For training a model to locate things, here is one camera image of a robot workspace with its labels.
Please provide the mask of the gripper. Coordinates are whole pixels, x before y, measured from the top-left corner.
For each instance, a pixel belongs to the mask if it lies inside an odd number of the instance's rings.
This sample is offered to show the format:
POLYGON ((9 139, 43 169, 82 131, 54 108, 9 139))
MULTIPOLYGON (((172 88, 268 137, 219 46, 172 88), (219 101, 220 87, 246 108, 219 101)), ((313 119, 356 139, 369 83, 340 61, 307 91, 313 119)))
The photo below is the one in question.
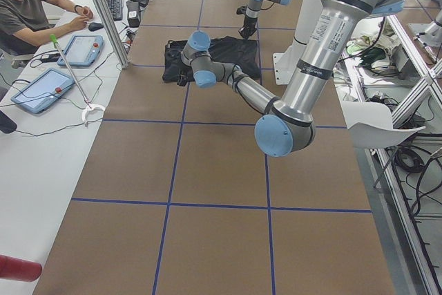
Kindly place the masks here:
POLYGON ((193 71, 190 68, 180 68, 178 70, 177 85, 186 86, 193 81, 193 71))
POLYGON ((258 11, 251 10, 247 6, 240 6, 236 10, 237 15, 244 15, 243 26, 239 29, 239 33, 243 39, 250 38, 256 31, 258 21, 258 11))

